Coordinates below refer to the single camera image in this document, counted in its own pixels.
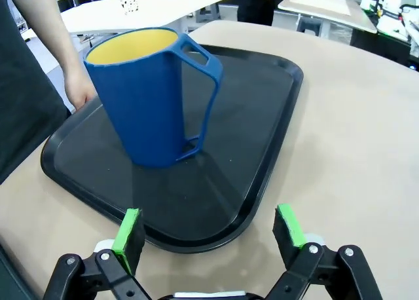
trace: table leg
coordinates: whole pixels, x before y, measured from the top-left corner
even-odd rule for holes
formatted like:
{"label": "table leg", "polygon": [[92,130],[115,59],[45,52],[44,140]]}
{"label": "table leg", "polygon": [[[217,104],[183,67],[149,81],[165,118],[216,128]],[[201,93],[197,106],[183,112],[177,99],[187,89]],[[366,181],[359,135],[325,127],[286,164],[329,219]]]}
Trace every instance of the table leg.
{"label": "table leg", "polygon": [[295,25],[297,25],[297,27],[299,26],[301,21],[301,14],[299,13],[299,17],[297,18],[297,21],[295,22]]}
{"label": "table leg", "polygon": [[320,26],[320,37],[328,39],[329,32],[330,32],[330,22],[324,20]]}
{"label": "table leg", "polygon": [[218,3],[211,4],[208,7],[209,11],[206,9],[207,7],[204,7],[194,13],[197,23],[218,20],[221,18]]}
{"label": "table leg", "polygon": [[171,28],[173,30],[176,30],[178,33],[188,33],[188,26],[186,22],[186,16],[179,18],[175,20],[174,22],[171,22],[169,24],[164,25],[164,27]]}

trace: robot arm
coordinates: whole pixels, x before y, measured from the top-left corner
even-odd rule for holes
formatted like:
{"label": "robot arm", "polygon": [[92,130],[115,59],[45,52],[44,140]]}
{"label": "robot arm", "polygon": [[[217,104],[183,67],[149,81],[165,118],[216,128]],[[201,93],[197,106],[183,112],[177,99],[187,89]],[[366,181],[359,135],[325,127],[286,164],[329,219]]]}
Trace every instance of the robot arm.
{"label": "robot arm", "polygon": [[[43,299],[93,300],[97,292],[111,290],[116,299],[151,300],[132,275],[139,262],[145,233],[141,214],[132,218],[131,213],[127,212],[126,216],[131,215],[131,218],[124,218],[112,250],[94,252],[87,259],[76,254],[61,256]],[[307,242],[286,204],[276,208],[273,232],[286,271],[265,299],[252,293],[233,291],[175,293],[159,300],[299,300],[310,284],[325,286],[333,300],[382,300],[368,263],[357,246],[343,246],[334,252],[327,246]]]}
{"label": "robot arm", "polygon": [[361,8],[378,17],[377,30],[402,41],[408,40],[408,33],[402,23],[401,0],[361,0]]}

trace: tray rim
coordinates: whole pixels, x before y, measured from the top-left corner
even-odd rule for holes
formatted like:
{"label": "tray rim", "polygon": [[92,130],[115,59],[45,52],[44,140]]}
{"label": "tray rim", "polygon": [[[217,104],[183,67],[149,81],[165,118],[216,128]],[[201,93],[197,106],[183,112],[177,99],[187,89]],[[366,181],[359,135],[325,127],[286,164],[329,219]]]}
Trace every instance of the tray rim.
{"label": "tray rim", "polygon": [[[272,131],[269,143],[266,146],[262,161],[259,163],[258,168],[255,171],[255,175],[250,184],[250,188],[247,191],[247,195],[252,191],[257,192],[255,195],[255,201],[250,209],[250,212],[246,215],[244,220],[242,220],[241,224],[235,228],[231,233],[224,236],[222,240],[218,240],[209,244],[197,245],[197,246],[176,246],[173,244],[168,244],[167,242],[163,242],[159,239],[156,239],[153,236],[154,232],[159,232],[152,227],[148,228],[147,233],[147,225],[145,224],[146,228],[146,236],[145,239],[150,242],[151,244],[162,248],[163,250],[167,250],[169,252],[174,253],[202,253],[214,250],[225,244],[228,244],[235,238],[237,238],[247,227],[250,225],[251,221],[253,220],[258,208],[259,204],[262,201],[264,190],[268,185],[270,176],[272,171],[275,167],[276,161],[278,159],[278,155],[282,148],[283,140],[285,139],[285,135],[291,121],[291,117],[295,108],[295,104],[297,102],[297,98],[299,97],[299,92],[301,89],[301,84],[304,79],[304,73],[302,69],[295,64],[294,62],[282,58],[280,56],[275,56],[272,54],[264,54],[260,52],[253,52],[248,50],[241,50],[235,48],[226,48],[226,47],[218,47],[218,46],[211,46],[211,45],[202,45],[206,50],[214,55],[220,56],[232,56],[235,58],[247,59],[252,55],[257,55],[258,57],[266,58],[268,60],[273,60],[274,63],[278,65],[278,67],[282,68],[290,74],[293,78],[293,83],[291,85],[291,89],[289,91],[289,95],[285,104],[283,106],[283,111],[281,115],[275,121],[276,128]],[[98,198],[95,194],[91,193],[89,190],[85,189],[82,185],[78,184],[76,181],[72,180],[71,178],[64,176],[60,173],[59,170],[56,170],[54,164],[54,156],[55,151],[59,148],[61,142],[65,139],[65,137],[72,131],[74,128],[78,126],[80,121],[87,118],[89,115],[93,114],[98,110],[102,104],[100,104],[97,108],[93,111],[87,113],[88,107],[95,104],[98,98],[93,99],[91,102],[88,102],[84,107],[77,113],[70,118],[68,118],[62,125],[47,139],[45,142],[43,149],[41,151],[41,168],[43,172],[53,181],[55,181],[59,186],[63,187],[66,191],[71,193],[77,199],[81,200],[85,204],[89,205],[91,208],[99,212],[100,214],[104,215],[105,217],[109,218],[110,220],[120,224],[123,219],[124,210],[118,209],[114,207],[110,202],[104,201]],[[261,178],[261,181],[258,181],[258,185],[255,186],[255,180],[261,175],[261,170],[264,170],[264,175]],[[233,219],[232,223],[236,222],[237,216]]]}
{"label": "tray rim", "polygon": [[37,297],[34,291],[29,287],[27,282],[23,279],[22,275],[17,270],[15,264],[12,262],[10,256],[7,254],[6,250],[0,244],[0,263],[4,266],[5,270],[9,277],[16,284],[16,290],[19,290],[22,293],[22,297],[25,297],[27,300],[36,300]]}

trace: white table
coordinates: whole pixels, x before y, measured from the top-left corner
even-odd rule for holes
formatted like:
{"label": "white table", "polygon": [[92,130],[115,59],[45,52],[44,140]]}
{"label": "white table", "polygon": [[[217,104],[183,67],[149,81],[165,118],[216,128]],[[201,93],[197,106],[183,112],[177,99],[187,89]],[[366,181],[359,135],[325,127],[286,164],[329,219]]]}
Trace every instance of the white table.
{"label": "white table", "polygon": [[[64,24],[72,35],[120,33],[137,28],[167,26],[185,31],[186,15],[222,0],[138,0],[139,10],[125,15],[119,0],[82,4],[62,12]],[[24,39],[36,37],[32,31]]]}
{"label": "white table", "polygon": [[[319,1],[326,0],[310,0],[310,2],[318,3]],[[290,12],[296,12],[303,15],[313,16],[323,20],[321,26],[320,37],[328,38],[330,24],[338,23],[351,28],[368,31],[369,33],[376,33],[377,29],[374,24],[369,20],[368,16],[363,12],[359,5],[352,0],[330,0],[333,5],[346,5],[350,15],[341,14],[333,10],[327,9],[327,7],[319,8],[313,5],[296,3],[295,0],[283,0],[278,7],[282,10],[288,10]]]}

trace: green gripper pad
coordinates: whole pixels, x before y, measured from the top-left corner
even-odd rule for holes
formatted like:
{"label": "green gripper pad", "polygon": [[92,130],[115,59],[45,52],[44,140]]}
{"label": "green gripper pad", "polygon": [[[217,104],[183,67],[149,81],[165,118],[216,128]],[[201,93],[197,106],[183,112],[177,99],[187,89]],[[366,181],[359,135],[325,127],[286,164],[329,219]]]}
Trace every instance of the green gripper pad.
{"label": "green gripper pad", "polygon": [[131,275],[135,275],[145,242],[141,210],[129,208],[112,245],[116,257]]}
{"label": "green gripper pad", "polygon": [[280,204],[277,206],[276,210],[278,217],[281,217],[287,225],[289,237],[293,246],[301,249],[307,243],[307,240],[290,205]]}

